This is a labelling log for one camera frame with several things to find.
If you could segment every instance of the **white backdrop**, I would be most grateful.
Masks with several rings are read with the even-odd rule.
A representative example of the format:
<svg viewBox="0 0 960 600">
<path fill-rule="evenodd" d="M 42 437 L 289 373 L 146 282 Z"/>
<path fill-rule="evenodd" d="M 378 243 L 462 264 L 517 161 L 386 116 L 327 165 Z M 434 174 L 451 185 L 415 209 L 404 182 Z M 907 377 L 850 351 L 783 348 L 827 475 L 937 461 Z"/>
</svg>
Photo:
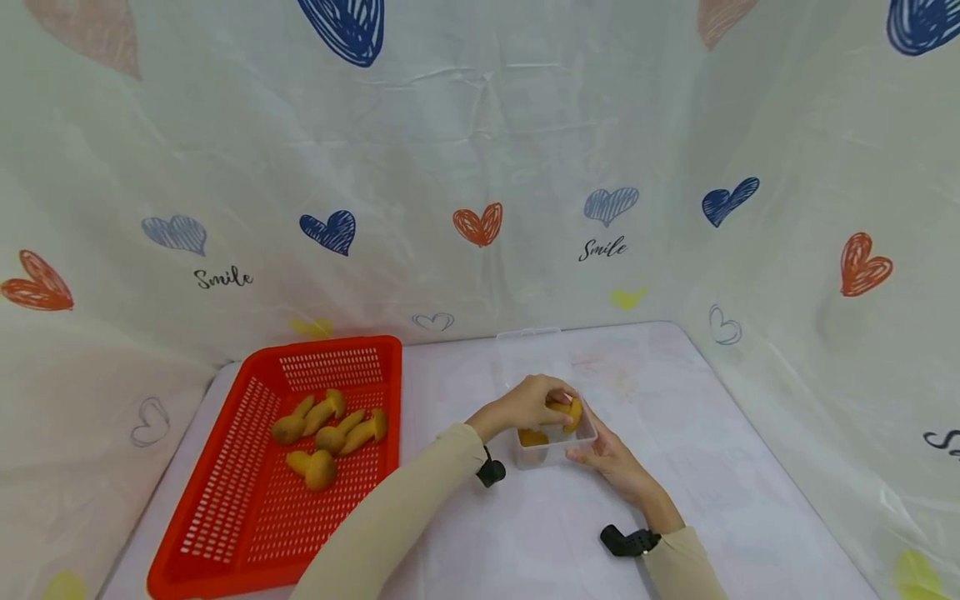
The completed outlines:
<svg viewBox="0 0 960 600">
<path fill-rule="evenodd" d="M 93 598 L 258 348 L 672 320 L 884 600 L 960 597 L 958 5 L 8 3 L 0 595 Z"/>
</svg>

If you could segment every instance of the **wrist strap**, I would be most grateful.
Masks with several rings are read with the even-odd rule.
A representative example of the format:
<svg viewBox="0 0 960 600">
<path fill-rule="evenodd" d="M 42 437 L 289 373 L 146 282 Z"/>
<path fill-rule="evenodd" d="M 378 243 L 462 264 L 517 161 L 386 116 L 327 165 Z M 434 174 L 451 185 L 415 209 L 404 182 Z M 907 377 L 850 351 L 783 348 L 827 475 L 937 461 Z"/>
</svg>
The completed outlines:
<svg viewBox="0 0 960 600">
<path fill-rule="evenodd" d="M 483 449 L 487 453 L 487 462 L 477 471 L 477 477 L 483 482 L 485 488 L 489 488 L 496 482 L 503 481 L 507 476 L 507 470 L 503 467 L 503 463 L 493 459 L 486 446 L 483 446 Z"/>
<path fill-rule="evenodd" d="M 660 542 L 660 534 L 652 533 L 649 529 L 640 529 L 629 536 L 624 536 L 616 525 L 607 525 L 600 532 L 600 541 L 614 556 L 635 558 L 648 554 L 656 548 Z"/>
</svg>

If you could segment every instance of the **transparent box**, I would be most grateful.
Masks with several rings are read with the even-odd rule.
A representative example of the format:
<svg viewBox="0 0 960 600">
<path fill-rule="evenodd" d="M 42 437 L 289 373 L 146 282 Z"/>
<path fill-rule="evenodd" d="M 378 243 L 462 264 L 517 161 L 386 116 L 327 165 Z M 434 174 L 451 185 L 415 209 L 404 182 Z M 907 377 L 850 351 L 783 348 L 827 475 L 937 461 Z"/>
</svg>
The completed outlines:
<svg viewBox="0 0 960 600">
<path fill-rule="evenodd" d="M 581 394 L 580 401 L 586 406 L 588 391 L 578 385 L 573 374 L 569 354 L 564 346 L 564 335 L 557 327 L 507 331 L 496 336 L 499 354 L 501 390 L 512 390 L 527 375 L 543 373 L 559 377 Z M 565 454 L 570 448 L 587 449 L 597 439 L 596 429 L 584 411 L 577 429 L 564 433 L 562 425 L 545 425 L 540 431 L 546 434 L 548 443 L 523 446 L 516 430 L 511 431 L 513 456 L 517 468 L 549 467 L 566 462 Z"/>
</svg>

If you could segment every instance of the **beige sleeve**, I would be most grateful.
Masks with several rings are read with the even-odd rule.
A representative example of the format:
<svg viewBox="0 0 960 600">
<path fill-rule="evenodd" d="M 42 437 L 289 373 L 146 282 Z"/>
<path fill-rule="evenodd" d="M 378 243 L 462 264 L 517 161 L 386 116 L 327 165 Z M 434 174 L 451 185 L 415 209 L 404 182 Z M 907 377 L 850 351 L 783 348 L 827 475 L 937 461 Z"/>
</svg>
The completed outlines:
<svg viewBox="0 0 960 600">
<path fill-rule="evenodd" d="M 660 600 L 727 600 L 692 527 L 663 536 L 643 562 Z"/>
<path fill-rule="evenodd" d="M 446 498 L 487 460 L 469 425 L 451 425 L 357 505 L 313 559 L 290 600 L 376 600 Z"/>
</svg>

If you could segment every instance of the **red plastic basket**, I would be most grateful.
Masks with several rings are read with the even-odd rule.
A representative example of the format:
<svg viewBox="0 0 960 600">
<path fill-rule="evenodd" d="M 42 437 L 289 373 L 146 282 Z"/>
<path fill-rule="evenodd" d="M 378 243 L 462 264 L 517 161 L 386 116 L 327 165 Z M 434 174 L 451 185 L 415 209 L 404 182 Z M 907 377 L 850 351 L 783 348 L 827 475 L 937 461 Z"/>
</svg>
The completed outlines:
<svg viewBox="0 0 960 600">
<path fill-rule="evenodd" d="M 350 511 L 399 463 L 402 346 L 390 336 L 265 348 L 230 389 L 147 576 L 156 600 L 217 598 L 294 584 Z M 387 438 L 337 458 L 309 492 L 270 435 L 310 394 L 344 393 L 348 411 L 382 407 Z"/>
</svg>

